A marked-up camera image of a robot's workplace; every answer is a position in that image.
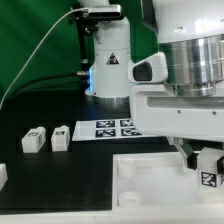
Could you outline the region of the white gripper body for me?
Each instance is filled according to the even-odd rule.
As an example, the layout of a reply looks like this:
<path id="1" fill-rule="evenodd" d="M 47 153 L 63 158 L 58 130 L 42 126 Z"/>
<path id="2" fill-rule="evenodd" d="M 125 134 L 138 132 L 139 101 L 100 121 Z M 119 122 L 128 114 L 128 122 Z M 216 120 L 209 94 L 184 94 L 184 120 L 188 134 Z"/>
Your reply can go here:
<path id="1" fill-rule="evenodd" d="M 135 85 L 130 111 L 143 134 L 224 142 L 224 83 L 207 97 L 179 97 L 163 84 Z"/>

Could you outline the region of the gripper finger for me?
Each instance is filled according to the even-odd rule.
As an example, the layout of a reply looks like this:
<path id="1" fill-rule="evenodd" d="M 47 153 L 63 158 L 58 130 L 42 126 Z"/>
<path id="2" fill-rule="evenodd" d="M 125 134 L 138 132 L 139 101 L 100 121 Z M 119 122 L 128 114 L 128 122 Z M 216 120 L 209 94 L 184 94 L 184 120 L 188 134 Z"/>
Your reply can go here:
<path id="1" fill-rule="evenodd" d="M 224 174 L 224 156 L 217 160 L 217 173 Z"/>
<path id="2" fill-rule="evenodd" d="M 184 167 L 191 170 L 196 170 L 198 153 L 193 150 L 189 143 L 189 140 L 172 137 L 171 144 L 175 146 L 177 151 L 182 155 Z"/>

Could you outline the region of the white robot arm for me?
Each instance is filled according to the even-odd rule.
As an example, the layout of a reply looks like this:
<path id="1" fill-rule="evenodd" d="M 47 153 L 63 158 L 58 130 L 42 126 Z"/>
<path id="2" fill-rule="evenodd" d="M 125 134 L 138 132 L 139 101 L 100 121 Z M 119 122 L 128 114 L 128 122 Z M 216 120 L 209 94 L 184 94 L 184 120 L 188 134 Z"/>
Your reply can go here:
<path id="1" fill-rule="evenodd" d="M 166 136 L 187 167 L 224 174 L 224 155 L 184 139 L 224 142 L 224 0 L 141 0 L 158 52 L 128 68 L 133 124 Z"/>

